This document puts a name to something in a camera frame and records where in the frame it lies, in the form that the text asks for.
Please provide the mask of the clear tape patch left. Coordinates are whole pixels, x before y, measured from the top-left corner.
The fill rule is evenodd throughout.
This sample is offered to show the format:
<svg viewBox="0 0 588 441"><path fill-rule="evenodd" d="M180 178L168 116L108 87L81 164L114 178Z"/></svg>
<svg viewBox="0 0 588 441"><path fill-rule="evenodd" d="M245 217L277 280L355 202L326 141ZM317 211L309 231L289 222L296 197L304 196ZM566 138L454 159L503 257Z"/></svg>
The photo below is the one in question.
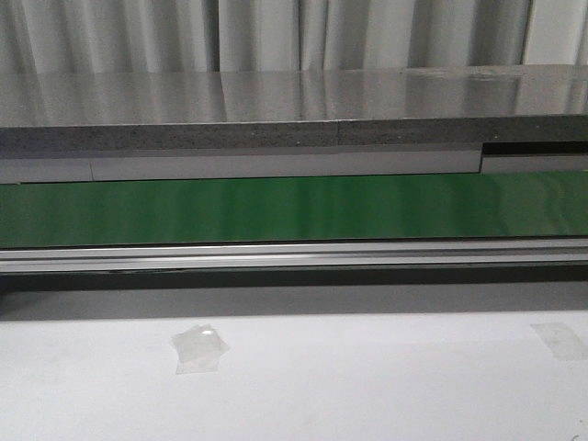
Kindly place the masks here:
<svg viewBox="0 0 588 441"><path fill-rule="evenodd" d="M171 339L177 354L176 375L217 371L229 346L208 323L195 325Z"/></svg>

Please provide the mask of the grey conveyor back guard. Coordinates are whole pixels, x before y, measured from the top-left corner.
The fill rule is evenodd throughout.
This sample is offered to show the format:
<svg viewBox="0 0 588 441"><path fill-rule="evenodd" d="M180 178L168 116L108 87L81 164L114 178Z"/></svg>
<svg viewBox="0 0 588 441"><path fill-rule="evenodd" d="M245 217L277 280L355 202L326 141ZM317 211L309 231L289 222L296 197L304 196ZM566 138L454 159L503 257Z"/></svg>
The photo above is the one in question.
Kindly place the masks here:
<svg viewBox="0 0 588 441"><path fill-rule="evenodd" d="M436 142L331 147L2 155L4 184L331 175L581 171L585 141Z"/></svg>

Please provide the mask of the green conveyor belt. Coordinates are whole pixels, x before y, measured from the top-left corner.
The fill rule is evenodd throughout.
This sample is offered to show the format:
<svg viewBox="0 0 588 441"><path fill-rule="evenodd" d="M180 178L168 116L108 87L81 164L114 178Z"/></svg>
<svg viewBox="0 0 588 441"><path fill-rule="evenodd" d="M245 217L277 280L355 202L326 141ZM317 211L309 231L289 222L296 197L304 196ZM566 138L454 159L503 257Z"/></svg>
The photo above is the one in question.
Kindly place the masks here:
<svg viewBox="0 0 588 441"><path fill-rule="evenodd" d="M364 175L4 185L11 248L584 236L587 174Z"/></svg>

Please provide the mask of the clear tape strip right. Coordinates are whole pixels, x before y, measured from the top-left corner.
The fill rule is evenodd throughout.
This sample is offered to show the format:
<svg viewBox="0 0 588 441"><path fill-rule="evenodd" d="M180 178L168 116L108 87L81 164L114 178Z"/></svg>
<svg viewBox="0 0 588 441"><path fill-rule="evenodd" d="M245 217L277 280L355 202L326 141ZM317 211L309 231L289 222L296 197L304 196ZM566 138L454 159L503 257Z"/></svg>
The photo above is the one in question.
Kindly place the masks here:
<svg viewBox="0 0 588 441"><path fill-rule="evenodd" d="M565 323L533 323L530 327L559 361L587 359L587 344Z"/></svg>

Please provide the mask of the white pleated curtain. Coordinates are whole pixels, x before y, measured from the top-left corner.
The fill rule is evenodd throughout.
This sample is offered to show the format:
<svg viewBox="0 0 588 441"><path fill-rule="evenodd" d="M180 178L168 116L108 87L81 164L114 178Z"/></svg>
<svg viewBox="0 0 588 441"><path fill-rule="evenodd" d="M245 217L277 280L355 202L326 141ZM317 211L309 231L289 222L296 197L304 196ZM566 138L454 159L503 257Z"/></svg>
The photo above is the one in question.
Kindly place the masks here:
<svg viewBox="0 0 588 441"><path fill-rule="evenodd" d="M4 1L5 74L587 62L584 1Z"/></svg>

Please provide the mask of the aluminium conveyor front rail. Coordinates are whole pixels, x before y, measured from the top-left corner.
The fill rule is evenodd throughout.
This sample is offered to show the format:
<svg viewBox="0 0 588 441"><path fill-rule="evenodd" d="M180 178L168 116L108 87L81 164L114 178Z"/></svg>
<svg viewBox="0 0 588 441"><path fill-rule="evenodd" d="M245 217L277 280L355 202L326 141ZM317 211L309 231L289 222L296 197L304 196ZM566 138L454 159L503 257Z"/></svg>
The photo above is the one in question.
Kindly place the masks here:
<svg viewBox="0 0 588 441"><path fill-rule="evenodd" d="M14 274L209 268L584 263L584 238L116 246L4 250Z"/></svg>

